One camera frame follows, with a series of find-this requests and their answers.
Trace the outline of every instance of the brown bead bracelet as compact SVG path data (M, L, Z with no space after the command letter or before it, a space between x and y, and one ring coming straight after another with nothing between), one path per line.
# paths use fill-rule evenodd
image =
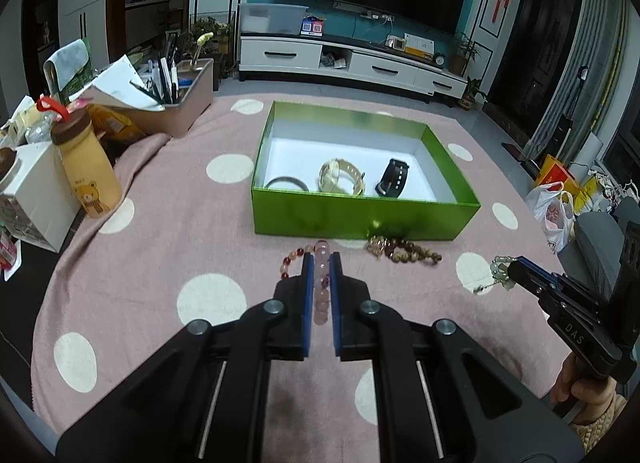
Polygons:
M404 249L404 252L396 251L396 248ZM380 258L384 253L394 263L415 263L431 259L433 264L442 260L442 256L430 249L424 249L405 239L386 239L382 236L372 236L367 243L367 251Z

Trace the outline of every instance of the tv stand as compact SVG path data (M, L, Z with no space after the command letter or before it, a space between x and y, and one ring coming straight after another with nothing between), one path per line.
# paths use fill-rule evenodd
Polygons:
M346 67L324 67L320 58L331 52L345 59ZM434 62L363 40L324 35L242 33L240 35L240 79L287 78L348 85L402 94L445 94L462 98L466 82Z

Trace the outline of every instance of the yellow water bottle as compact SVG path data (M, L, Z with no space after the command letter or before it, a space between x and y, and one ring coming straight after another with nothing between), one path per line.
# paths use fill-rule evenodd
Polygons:
M98 218L113 210L120 202L122 187L95 137L89 112L79 109L67 120L54 123L51 141L60 151L66 176L86 213Z

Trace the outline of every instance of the teal wall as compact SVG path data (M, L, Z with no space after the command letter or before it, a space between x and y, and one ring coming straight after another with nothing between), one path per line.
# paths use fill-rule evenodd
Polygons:
M458 30L462 31L471 11L474 0L465 0L462 5ZM327 0L248 0L248 2L277 2L280 4L300 4L309 6L309 11L316 16L325 17L324 32L330 35L340 35L354 38L363 38L370 42L381 42L389 32L390 25L376 28L380 24L377 20L368 20L355 13L334 9L334 3ZM436 29L424 26L411 20L396 17L392 35L404 36L404 33L412 33L429 38L435 42L436 51L449 54L450 36Z

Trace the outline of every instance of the pink crystal bracelet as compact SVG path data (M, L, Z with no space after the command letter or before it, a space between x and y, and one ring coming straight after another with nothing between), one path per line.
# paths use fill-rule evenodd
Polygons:
M318 241L314 246L306 245L304 248L292 250L282 260L280 266L281 279L289 278L289 266L297 257L303 257L305 253L314 254L314 322L318 325L325 324L329 317L329 244Z

